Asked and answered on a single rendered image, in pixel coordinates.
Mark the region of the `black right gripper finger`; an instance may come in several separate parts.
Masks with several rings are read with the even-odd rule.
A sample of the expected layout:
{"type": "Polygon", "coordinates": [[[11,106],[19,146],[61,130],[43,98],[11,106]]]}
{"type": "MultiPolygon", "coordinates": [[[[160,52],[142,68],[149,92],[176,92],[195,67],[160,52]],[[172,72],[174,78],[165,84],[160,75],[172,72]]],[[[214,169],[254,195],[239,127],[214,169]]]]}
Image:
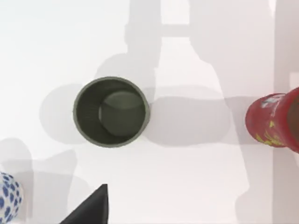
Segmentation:
{"type": "Polygon", "coordinates": [[[102,184],[59,224],[108,224],[108,185],[102,184]]]}

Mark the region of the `white and blue spotted cup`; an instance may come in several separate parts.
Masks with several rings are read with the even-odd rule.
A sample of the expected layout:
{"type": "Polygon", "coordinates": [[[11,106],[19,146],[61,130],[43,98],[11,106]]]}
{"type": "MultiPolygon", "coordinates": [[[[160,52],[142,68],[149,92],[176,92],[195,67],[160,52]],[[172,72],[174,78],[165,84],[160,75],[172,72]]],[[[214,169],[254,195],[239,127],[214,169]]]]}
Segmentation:
{"type": "Polygon", "coordinates": [[[23,187],[12,175],[0,172],[0,224],[14,220],[23,203],[23,187]]]}

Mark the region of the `dark green cup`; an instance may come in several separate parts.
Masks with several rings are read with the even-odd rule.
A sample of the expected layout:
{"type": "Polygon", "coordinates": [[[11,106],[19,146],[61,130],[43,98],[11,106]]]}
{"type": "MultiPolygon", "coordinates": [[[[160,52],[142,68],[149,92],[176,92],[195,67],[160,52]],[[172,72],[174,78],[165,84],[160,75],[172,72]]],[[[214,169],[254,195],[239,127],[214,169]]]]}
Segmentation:
{"type": "Polygon", "coordinates": [[[150,120],[150,105],[140,88],[121,77],[86,84],[73,105],[78,132],[99,147],[122,147],[137,139],[150,120]]]}

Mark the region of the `red patterned cup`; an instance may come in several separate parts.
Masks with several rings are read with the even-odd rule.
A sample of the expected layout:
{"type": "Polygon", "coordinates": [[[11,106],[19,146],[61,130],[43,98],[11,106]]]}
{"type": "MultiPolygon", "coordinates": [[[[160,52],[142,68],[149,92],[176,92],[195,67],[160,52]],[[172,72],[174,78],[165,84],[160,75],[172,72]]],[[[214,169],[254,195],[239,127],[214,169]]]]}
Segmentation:
{"type": "Polygon", "coordinates": [[[245,124],[255,140],[299,154],[299,87],[254,101],[247,110],[245,124]]]}

